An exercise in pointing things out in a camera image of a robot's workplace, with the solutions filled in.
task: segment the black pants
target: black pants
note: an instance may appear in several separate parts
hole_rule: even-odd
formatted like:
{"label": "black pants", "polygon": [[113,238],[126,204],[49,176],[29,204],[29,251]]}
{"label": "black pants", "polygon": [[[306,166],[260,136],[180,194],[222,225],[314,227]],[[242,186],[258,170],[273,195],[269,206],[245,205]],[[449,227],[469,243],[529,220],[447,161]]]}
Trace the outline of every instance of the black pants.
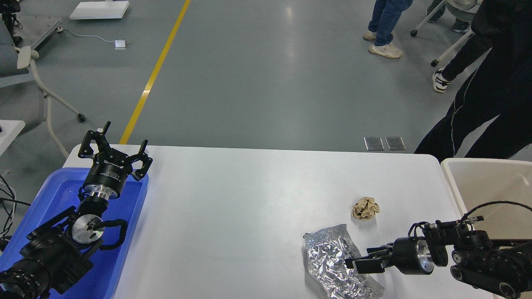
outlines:
{"label": "black pants", "polygon": [[452,81],[471,63],[492,47],[491,41],[481,35],[473,35],[458,51],[456,56],[444,68],[442,75],[445,80]]}
{"label": "black pants", "polygon": [[416,154],[430,154],[440,162],[451,158],[469,133],[496,116],[466,157],[507,159],[532,143],[532,99],[495,97],[486,88],[488,82],[474,76],[462,85],[447,115],[421,141]]}

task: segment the white power adapter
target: white power adapter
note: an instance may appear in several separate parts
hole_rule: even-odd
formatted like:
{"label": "white power adapter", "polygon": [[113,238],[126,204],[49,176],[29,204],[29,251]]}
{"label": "white power adapter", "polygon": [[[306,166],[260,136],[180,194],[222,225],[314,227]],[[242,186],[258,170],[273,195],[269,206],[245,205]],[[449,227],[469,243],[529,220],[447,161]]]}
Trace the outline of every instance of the white power adapter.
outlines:
{"label": "white power adapter", "polygon": [[117,39],[114,41],[114,49],[116,50],[125,50],[127,47],[127,42],[123,39]]}

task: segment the gray floor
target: gray floor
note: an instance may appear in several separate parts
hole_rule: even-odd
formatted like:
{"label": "gray floor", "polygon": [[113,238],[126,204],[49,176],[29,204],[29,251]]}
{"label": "gray floor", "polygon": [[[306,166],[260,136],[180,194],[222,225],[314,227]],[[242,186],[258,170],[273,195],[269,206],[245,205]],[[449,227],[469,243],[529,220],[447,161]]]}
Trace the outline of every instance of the gray floor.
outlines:
{"label": "gray floor", "polygon": [[[21,2],[22,14],[59,16],[75,33],[131,42],[119,51],[63,32],[39,49],[43,80],[88,119],[80,124],[54,105],[53,126],[68,150],[107,120],[109,141],[119,142],[184,0],[131,1],[121,20],[69,20],[78,3]],[[362,39],[373,3],[192,0],[129,143],[365,152],[364,136],[402,136],[402,153],[412,153],[478,63],[445,94],[434,92],[429,63],[460,37],[453,17],[412,38],[430,3],[415,1],[394,32],[405,55],[390,60],[369,54]],[[532,152],[514,159],[532,161]],[[63,162],[41,125],[15,140],[0,169],[11,170],[18,200],[31,202]]]}

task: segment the crumpled paper ball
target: crumpled paper ball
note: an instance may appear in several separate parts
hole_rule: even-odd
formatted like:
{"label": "crumpled paper ball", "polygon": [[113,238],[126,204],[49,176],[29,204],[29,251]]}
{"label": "crumpled paper ball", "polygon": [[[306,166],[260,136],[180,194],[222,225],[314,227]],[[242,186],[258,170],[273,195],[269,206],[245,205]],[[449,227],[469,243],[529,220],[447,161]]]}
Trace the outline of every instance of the crumpled paper ball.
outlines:
{"label": "crumpled paper ball", "polygon": [[373,197],[363,197],[353,206],[353,217],[360,220],[370,220],[378,212],[380,208]]}

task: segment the yellow floor line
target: yellow floor line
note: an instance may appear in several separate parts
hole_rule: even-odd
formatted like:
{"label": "yellow floor line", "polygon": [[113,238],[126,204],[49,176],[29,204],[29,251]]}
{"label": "yellow floor line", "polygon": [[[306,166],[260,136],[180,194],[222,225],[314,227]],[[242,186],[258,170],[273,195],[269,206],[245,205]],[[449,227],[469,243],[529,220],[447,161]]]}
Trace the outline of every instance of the yellow floor line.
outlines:
{"label": "yellow floor line", "polygon": [[129,140],[129,137],[131,136],[131,132],[133,132],[133,128],[135,127],[138,117],[140,113],[142,112],[142,108],[144,107],[144,104],[146,103],[146,100],[148,99],[149,92],[152,90],[153,83],[155,82],[155,79],[157,79],[157,75],[159,75],[161,66],[163,65],[164,59],[166,58],[166,55],[168,54],[168,50],[170,49],[170,46],[172,45],[174,38],[176,37],[177,30],[179,29],[179,26],[181,25],[181,21],[183,20],[183,17],[185,16],[185,13],[187,12],[189,4],[190,4],[190,0],[186,0],[185,3],[183,4],[183,8],[181,9],[179,16],[177,17],[177,21],[173,25],[172,32],[170,32],[170,36],[168,37],[167,42],[164,45],[163,51],[161,52],[161,55],[159,56],[159,59],[157,60],[157,63],[155,64],[155,67],[153,68],[152,75],[149,77],[146,87],[144,87],[144,91],[142,92],[142,95],[140,96],[140,99],[138,100],[137,106],[135,107],[135,110],[133,111],[133,114],[131,115],[131,118],[129,119],[128,125],[126,126],[126,129],[124,130],[124,133],[122,134],[122,138],[120,138],[120,144],[126,144]]}

